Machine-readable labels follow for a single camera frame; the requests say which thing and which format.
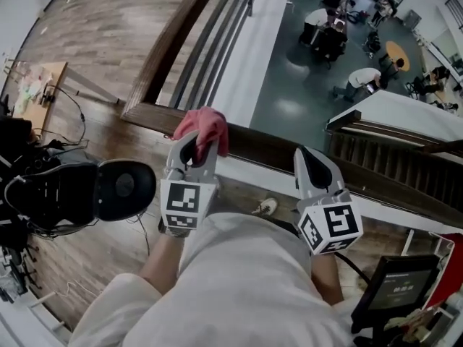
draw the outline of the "monitor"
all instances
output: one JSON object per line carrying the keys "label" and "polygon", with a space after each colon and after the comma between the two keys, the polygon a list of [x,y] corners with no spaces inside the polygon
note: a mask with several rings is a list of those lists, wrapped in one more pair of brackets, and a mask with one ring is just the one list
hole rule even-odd
{"label": "monitor", "polygon": [[438,261],[435,255],[382,257],[352,313],[352,332],[407,316],[421,307],[437,278]]}

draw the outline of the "white shirt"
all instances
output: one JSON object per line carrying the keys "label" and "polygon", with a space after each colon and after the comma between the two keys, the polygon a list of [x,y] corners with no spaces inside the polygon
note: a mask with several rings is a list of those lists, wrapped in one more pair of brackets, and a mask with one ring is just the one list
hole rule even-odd
{"label": "white shirt", "polygon": [[185,243],[161,297],[118,275],[90,305],[69,347],[350,346],[352,335],[310,279],[307,246],[261,218],[219,213]]}
{"label": "white shirt", "polygon": [[305,18],[305,22],[312,26],[323,26],[328,21],[326,9],[314,10]]}
{"label": "white shirt", "polygon": [[362,85],[368,84],[375,79],[375,76],[381,76],[381,72],[374,68],[362,68],[358,69],[357,71],[353,71],[353,73],[349,76],[350,84],[355,87],[356,89],[361,87]]}

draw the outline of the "person's arm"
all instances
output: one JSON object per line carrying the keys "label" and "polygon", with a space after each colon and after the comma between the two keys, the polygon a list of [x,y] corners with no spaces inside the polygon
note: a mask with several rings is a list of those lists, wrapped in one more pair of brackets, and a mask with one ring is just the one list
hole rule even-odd
{"label": "person's arm", "polygon": [[116,276],[79,321],[69,347],[116,347],[177,281],[183,239],[159,236],[139,275]]}
{"label": "person's arm", "polygon": [[323,300],[331,306],[344,300],[334,254],[312,257],[312,282]]}
{"label": "person's arm", "polygon": [[170,291],[177,281],[183,239],[166,234],[159,236],[153,252],[143,266],[139,275],[162,295]]}
{"label": "person's arm", "polygon": [[380,80],[381,76],[379,74],[375,74],[375,84],[376,86],[380,87]]}

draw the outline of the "metal railing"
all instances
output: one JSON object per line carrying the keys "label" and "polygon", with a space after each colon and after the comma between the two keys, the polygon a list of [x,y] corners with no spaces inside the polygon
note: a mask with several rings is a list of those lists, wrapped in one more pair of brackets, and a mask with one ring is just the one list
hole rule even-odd
{"label": "metal railing", "polygon": [[458,0],[447,0],[446,6],[454,16],[458,28],[463,31],[463,7]]}
{"label": "metal railing", "polygon": [[254,0],[220,0],[193,48],[169,102],[183,111],[210,105]]}

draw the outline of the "screen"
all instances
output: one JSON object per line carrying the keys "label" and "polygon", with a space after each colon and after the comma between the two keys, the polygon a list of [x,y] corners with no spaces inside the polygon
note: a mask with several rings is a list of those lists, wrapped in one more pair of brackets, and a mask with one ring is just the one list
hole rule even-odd
{"label": "screen", "polygon": [[431,270],[388,274],[368,309],[391,309],[414,304],[424,289]]}

